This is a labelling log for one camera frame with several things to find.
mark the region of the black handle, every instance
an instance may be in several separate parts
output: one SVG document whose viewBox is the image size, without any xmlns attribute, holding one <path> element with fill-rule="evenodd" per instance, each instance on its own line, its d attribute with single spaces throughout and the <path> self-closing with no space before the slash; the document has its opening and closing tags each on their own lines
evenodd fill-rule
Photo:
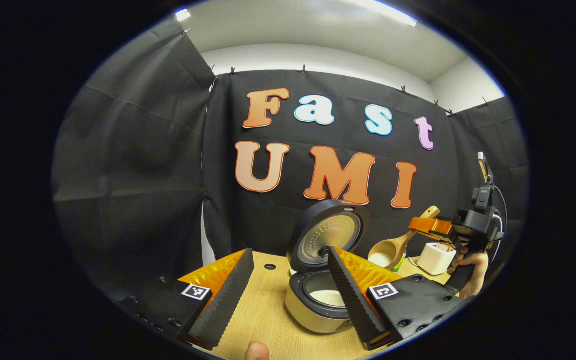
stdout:
<svg viewBox="0 0 576 360">
<path fill-rule="evenodd" d="M 486 251 L 485 244 L 473 242 L 468 244 L 468 252 L 463 256 L 463 258 L 466 259 L 473 254 L 482 254 L 484 251 Z M 474 271 L 475 265 L 457 266 L 457 269 L 455 269 L 450 276 L 450 279 L 443 287 L 453 294 L 457 294 L 462 291 L 466 284 L 471 280 Z"/>
</svg>

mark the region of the human hand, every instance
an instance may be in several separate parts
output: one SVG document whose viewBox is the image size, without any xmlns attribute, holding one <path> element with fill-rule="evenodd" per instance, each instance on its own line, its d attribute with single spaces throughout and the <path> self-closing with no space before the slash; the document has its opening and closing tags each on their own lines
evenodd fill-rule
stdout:
<svg viewBox="0 0 576 360">
<path fill-rule="evenodd" d="M 484 276 L 488 271 L 489 258 L 488 253 L 473 253 L 464 259 L 464 255 L 468 253 L 468 246 L 464 246 L 460 253 L 452 260 L 452 264 L 448 268 L 448 275 L 453 275 L 457 267 L 465 267 L 467 265 L 475 265 L 475 270 L 472 272 L 470 280 L 459 291 L 459 298 L 466 299 L 467 297 L 476 296 L 482 291 L 484 285 Z"/>
<path fill-rule="evenodd" d="M 250 342 L 245 360 L 270 360 L 270 350 L 261 342 Z"/>
</svg>

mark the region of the black curtain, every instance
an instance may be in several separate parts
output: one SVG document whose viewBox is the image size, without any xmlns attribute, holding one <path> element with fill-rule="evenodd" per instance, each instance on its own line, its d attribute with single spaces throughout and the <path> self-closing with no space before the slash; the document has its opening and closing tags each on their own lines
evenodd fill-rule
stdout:
<svg viewBox="0 0 576 360">
<path fill-rule="evenodd" d="M 457 146 L 458 207 L 470 209 L 473 206 L 473 189 L 484 182 L 482 171 L 477 166 L 477 153 L 480 151 L 486 155 L 494 175 L 494 184 L 502 191 L 508 207 L 509 219 L 505 219 L 506 209 L 499 192 L 496 192 L 493 205 L 501 212 L 507 232 L 501 244 L 495 244 L 488 251 L 490 264 L 486 277 L 490 279 L 510 258 L 526 223 L 530 166 L 524 132 L 507 97 L 457 112 L 448 120 Z"/>
<path fill-rule="evenodd" d="M 202 266 L 201 142 L 215 76 L 174 18 L 139 35 L 87 81 L 55 145 L 64 237 L 116 299 L 151 276 Z"/>
<path fill-rule="evenodd" d="M 268 111 L 272 123 L 266 127 L 243 128 L 249 115 L 247 94 L 280 88 L 288 89 L 290 96 L 280 101 L 277 114 L 271 115 Z M 325 96 L 332 102 L 332 123 L 320 125 L 295 118 L 300 98 L 308 95 Z M 364 112 L 368 105 L 391 111 L 389 135 L 368 132 Z M 414 121 L 419 117 L 425 117 L 432 125 L 432 150 L 426 150 L 420 143 Z M 371 221 L 355 250 L 359 256 L 367 257 L 379 241 L 404 235 L 410 219 L 420 216 L 432 205 L 450 217 L 457 209 L 457 146 L 446 112 L 422 98 L 388 86 L 311 71 L 265 70 L 220 75 L 210 96 L 203 136 L 205 229 L 217 258 L 244 248 L 286 255 L 298 219 L 304 210 L 317 203 L 304 197 L 313 177 L 314 158 L 310 153 L 313 146 L 333 148 L 342 167 L 355 153 L 375 157 L 368 183 L 370 203 L 365 205 Z M 254 154 L 252 169 L 258 179 L 268 174 L 270 156 L 266 145 L 280 142 L 290 146 L 275 189 L 257 193 L 240 186 L 235 178 L 237 150 L 234 147 L 239 141 L 260 145 Z M 409 162 L 417 168 L 410 194 L 412 205 L 407 209 L 391 206 L 398 188 L 398 162 Z M 477 162 L 466 162 L 463 166 L 471 167 L 472 171 L 478 169 Z M 327 187 L 324 189 L 330 199 Z M 419 255 L 429 241 L 428 237 L 416 235 L 409 244 L 409 253 Z"/>
</svg>

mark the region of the white rice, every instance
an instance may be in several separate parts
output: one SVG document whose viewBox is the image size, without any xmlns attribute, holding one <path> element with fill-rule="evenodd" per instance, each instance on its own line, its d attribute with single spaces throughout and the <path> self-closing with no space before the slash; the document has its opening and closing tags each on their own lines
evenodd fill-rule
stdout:
<svg viewBox="0 0 576 360">
<path fill-rule="evenodd" d="M 341 298 L 341 294 L 337 290 L 313 291 L 310 293 L 310 296 L 320 303 L 332 306 L 346 307 L 343 299 Z"/>
<path fill-rule="evenodd" d="M 377 266 L 385 268 L 388 265 L 390 265 L 391 262 L 393 262 L 393 258 L 388 256 L 386 253 L 375 252 L 375 253 L 373 253 L 373 255 L 368 257 L 368 261 L 377 265 Z"/>
</svg>

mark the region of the screw hole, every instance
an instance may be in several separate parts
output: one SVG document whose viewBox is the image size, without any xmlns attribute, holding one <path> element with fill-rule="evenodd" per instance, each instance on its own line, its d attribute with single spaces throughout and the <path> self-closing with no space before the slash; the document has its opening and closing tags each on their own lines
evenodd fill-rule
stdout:
<svg viewBox="0 0 576 360">
<path fill-rule="evenodd" d="M 181 322 L 177 321 L 177 319 L 174 319 L 172 317 L 168 319 L 168 323 L 170 324 L 170 326 L 174 326 L 175 328 L 181 328 Z"/>
</svg>

